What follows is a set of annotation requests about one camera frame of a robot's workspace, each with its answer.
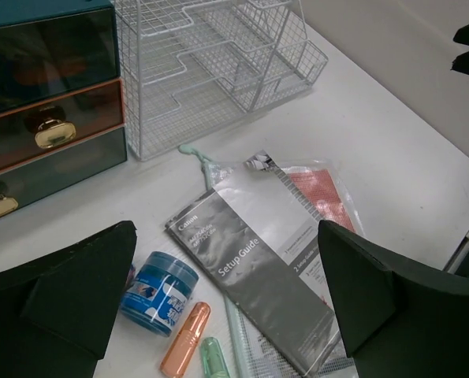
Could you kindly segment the blue round plastic jar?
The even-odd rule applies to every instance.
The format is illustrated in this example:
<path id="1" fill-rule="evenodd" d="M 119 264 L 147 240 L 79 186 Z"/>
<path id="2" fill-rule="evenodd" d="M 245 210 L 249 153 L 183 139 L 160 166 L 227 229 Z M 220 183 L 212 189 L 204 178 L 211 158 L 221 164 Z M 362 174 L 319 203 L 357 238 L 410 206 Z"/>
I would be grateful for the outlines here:
<path id="1" fill-rule="evenodd" d="M 120 310 L 154 334 L 169 337 L 198 281 L 197 272 L 189 265 L 154 251 L 129 284 Z"/>

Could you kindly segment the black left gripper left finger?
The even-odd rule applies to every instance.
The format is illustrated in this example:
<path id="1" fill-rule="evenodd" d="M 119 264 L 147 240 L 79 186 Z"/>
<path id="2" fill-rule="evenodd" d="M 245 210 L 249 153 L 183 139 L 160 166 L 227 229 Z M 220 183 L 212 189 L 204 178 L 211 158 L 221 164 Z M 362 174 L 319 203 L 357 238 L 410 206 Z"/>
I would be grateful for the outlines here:
<path id="1" fill-rule="evenodd" d="M 136 249 L 130 220 L 0 272 L 0 377 L 92 377 Z"/>

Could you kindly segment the grey Canon setup guide booklet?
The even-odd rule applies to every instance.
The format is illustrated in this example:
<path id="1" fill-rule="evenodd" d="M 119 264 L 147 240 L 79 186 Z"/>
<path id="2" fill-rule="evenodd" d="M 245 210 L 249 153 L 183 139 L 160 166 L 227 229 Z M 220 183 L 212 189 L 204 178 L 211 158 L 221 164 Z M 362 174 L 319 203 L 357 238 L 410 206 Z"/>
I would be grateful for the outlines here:
<path id="1" fill-rule="evenodd" d="M 321 214 L 265 151 L 238 164 L 166 231 L 303 377 L 340 333 L 318 248 Z"/>

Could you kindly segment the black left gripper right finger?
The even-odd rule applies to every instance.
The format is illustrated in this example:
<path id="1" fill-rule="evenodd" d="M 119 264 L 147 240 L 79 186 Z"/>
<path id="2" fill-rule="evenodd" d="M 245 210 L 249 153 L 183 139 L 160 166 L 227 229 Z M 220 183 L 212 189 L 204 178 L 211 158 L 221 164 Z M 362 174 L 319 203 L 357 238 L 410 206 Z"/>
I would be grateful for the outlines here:
<path id="1" fill-rule="evenodd" d="M 469 377 L 469 277 L 378 246 L 331 220 L 318 246 L 361 377 Z"/>

